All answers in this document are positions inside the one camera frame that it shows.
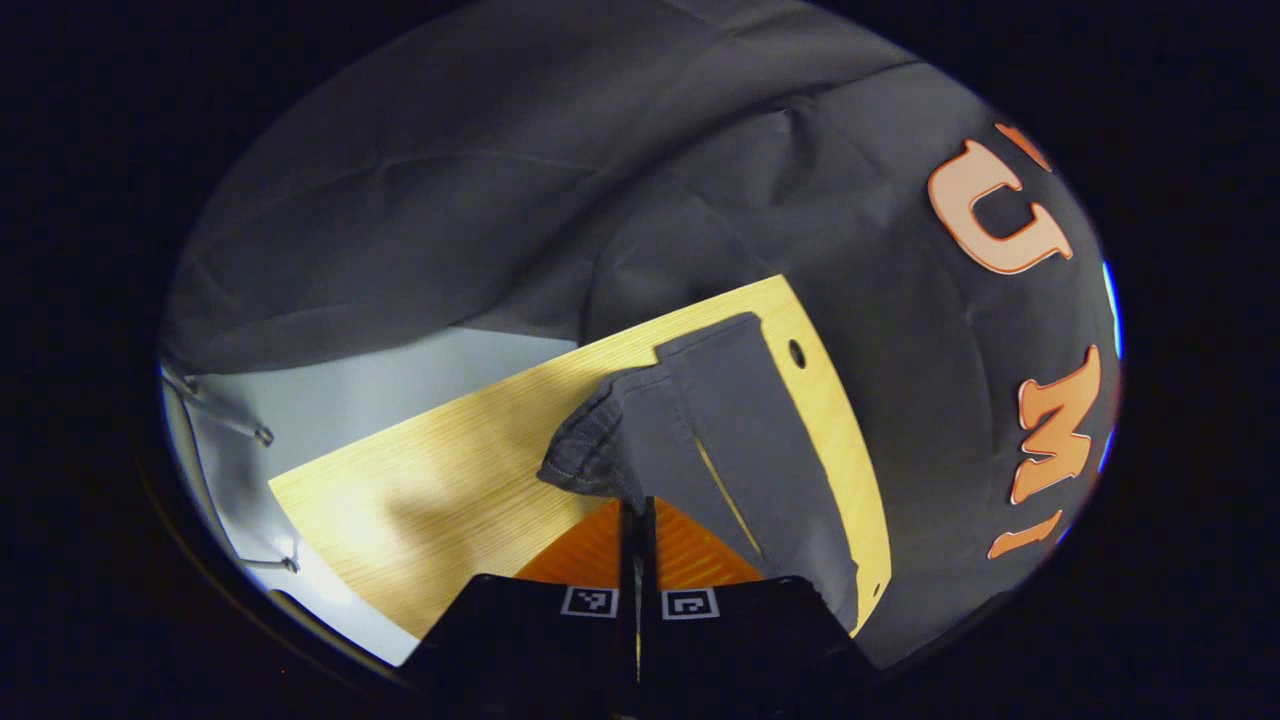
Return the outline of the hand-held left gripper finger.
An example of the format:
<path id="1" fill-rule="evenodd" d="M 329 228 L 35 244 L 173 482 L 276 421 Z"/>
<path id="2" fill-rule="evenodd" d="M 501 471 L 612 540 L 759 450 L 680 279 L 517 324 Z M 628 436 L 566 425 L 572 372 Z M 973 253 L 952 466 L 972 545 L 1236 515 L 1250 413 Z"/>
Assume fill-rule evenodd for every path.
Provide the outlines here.
<path id="1" fill-rule="evenodd" d="M 640 521 L 643 719 L 856 719 L 870 665 L 803 577 L 666 589 Z"/>
<path id="2" fill-rule="evenodd" d="M 599 511 L 552 546 L 554 559 L 596 543 L 608 583 L 475 575 L 399 675 L 407 719 L 614 719 L 637 674 L 635 512 Z"/>

